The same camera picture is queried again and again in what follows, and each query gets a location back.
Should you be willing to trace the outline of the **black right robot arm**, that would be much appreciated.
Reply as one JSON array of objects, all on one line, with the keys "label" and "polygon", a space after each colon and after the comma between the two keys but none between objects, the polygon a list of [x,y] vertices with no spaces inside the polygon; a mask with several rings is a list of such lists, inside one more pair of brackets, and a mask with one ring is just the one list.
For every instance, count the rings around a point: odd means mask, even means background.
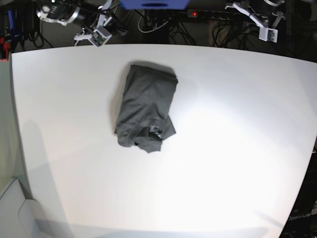
[{"label": "black right robot arm", "polygon": [[47,23],[63,26],[73,23],[80,26],[82,32],[74,36],[75,46],[87,40],[95,47],[100,47],[112,37],[107,30],[113,21],[111,4],[110,0],[106,0],[101,6],[85,0],[39,0],[37,16]]}]

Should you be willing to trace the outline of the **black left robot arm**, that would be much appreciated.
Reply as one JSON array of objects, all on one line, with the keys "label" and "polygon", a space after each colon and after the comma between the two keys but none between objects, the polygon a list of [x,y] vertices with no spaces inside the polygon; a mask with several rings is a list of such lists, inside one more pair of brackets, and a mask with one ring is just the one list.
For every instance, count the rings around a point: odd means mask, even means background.
[{"label": "black left robot arm", "polygon": [[248,16],[257,26],[276,29],[285,18],[284,0],[227,0],[225,9],[232,8]]}]

